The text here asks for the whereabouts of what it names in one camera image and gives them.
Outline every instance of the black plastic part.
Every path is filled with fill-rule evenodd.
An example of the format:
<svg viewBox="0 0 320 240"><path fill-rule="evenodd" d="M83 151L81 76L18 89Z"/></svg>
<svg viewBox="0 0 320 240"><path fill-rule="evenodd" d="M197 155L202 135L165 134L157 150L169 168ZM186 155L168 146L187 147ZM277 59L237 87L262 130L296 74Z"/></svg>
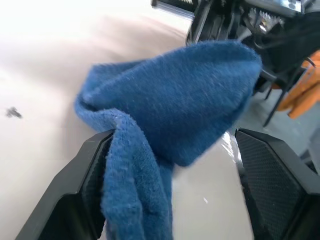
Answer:
<svg viewBox="0 0 320 240"><path fill-rule="evenodd" d="M194 12L186 43L237 39L241 15L238 1L202 0Z"/></svg>
<svg viewBox="0 0 320 240"><path fill-rule="evenodd" d="M85 141L76 157L52 180L16 240L96 240L106 156L113 131Z"/></svg>
<svg viewBox="0 0 320 240"><path fill-rule="evenodd" d="M280 139L247 129L235 137L255 239L320 239L320 176Z"/></svg>

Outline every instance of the white table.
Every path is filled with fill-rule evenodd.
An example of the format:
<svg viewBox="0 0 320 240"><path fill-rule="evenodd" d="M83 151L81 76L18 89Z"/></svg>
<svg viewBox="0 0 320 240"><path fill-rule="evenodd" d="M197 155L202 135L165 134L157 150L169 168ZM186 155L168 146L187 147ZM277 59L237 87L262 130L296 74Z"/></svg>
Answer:
<svg viewBox="0 0 320 240"><path fill-rule="evenodd" d="M91 65L183 46L190 22L149 0L7 2L0 7L0 239L13 240L53 177L95 134L73 111ZM22 118L7 117L11 107ZM221 144L178 171L173 216L177 240L252 239L237 170Z"/></svg>

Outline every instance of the towel fold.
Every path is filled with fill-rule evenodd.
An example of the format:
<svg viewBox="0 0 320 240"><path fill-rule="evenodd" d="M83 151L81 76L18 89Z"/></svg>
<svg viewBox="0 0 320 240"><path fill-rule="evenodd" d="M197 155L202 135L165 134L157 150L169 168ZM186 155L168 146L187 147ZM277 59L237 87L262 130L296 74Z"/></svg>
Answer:
<svg viewBox="0 0 320 240"><path fill-rule="evenodd" d="M239 42L207 41L91 69L75 111L97 132L115 129L101 201L108 240L173 239L174 164L189 166L233 125L261 66Z"/></svg>

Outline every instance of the orange cloth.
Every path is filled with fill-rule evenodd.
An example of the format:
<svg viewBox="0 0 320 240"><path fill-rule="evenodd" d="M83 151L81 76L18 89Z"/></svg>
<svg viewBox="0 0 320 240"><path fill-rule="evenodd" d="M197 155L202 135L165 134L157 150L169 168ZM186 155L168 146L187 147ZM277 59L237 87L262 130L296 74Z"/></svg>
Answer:
<svg viewBox="0 0 320 240"><path fill-rule="evenodd" d="M288 116L292 119L304 114L320 101L320 51L317 51L311 59L316 67L307 70L277 108L278 111L291 109ZM309 64L305 61L302 66L308 67Z"/></svg>

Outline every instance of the terry cloth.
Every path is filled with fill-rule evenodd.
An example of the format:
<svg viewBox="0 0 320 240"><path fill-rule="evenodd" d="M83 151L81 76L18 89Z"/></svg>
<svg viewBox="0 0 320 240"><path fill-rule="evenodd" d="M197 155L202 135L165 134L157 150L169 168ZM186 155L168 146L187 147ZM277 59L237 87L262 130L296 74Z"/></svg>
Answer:
<svg viewBox="0 0 320 240"><path fill-rule="evenodd" d="M75 111L97 132L115 130L101 200L108 240L173 239L174 164L189 166L233 125L261 67L236 41L93 66Z"/></svg>

